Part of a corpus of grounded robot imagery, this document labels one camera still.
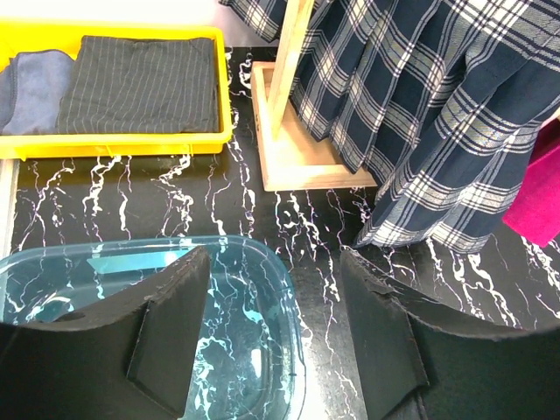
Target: magenta fabric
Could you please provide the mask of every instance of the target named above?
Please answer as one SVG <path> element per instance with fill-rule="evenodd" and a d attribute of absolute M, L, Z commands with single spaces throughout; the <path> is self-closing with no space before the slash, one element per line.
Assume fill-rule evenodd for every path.
<path fill-rule="evenodd" d="M 543 127 L 527 174 L 503 221 L 519 235 L 546 247 L 560 233 L 560 121 Z"/>

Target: clear plastic container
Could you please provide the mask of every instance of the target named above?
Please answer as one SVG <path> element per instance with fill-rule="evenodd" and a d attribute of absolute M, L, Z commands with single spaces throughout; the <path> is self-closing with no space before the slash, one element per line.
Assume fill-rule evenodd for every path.
<path fill-rule="evenodd" d="M 274 252 L 248 238 L 120 241 L 17 253 L 0 261 L 2 321 L 52 321 L 142 281 L 198 245 L 206 247 L 213 266 L 184 418 L 299 418 L 305 365 L 293 285 Z"/>

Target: plaid skirt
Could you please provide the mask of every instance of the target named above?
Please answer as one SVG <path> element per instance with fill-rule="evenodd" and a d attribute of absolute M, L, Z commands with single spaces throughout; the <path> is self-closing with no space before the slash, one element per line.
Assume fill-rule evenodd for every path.
<path fill-rule="evenodd" d="M 220 2 L 279 37 L 286 0 Z M 480 251 L 560 107 L 559 31 L 560 0 L 317 0 L 290 100 L 380 186 L 356 246 Z"/>

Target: yellow plastic tray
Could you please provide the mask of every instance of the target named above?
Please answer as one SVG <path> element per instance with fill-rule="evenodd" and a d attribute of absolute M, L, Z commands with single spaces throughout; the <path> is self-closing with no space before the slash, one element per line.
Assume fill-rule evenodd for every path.
<path fill-rule="evenodd" d="M 232 136 L 228 70 L 223 33 L 208 26 L 41 22 L 0 18 L 0 70 L 21 52 L 49 49 L 76 57 L 84 35 L 129 39 L 214 40 L 218 76 L 220 132 L 185 134 L 79 134 L 0 136 L 0 158 L 77 158 L 114 155 L 220 153 Z"/>

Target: table surface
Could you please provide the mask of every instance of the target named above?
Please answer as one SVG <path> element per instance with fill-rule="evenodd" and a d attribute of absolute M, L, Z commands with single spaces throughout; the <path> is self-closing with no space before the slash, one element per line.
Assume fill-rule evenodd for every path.
<path fill-rule="evenodd" d="M 253 60 L 274 54 L 273 48 L 227 52 L 235 129 L 220 155 L 21 163 L 12 252 L 185 235 L 264 242 L 296 286 L 308 372 L 301 418 L 366 419 L 339 257 L 371 212 L 375 189 L 263 190 L 249 78 Z M 560 322 L 555 241 L 539 248 L 502 225 L 474 255 L 432 241 L 360 252 L 383 273 L 474 316 L 529 329 Z"/>

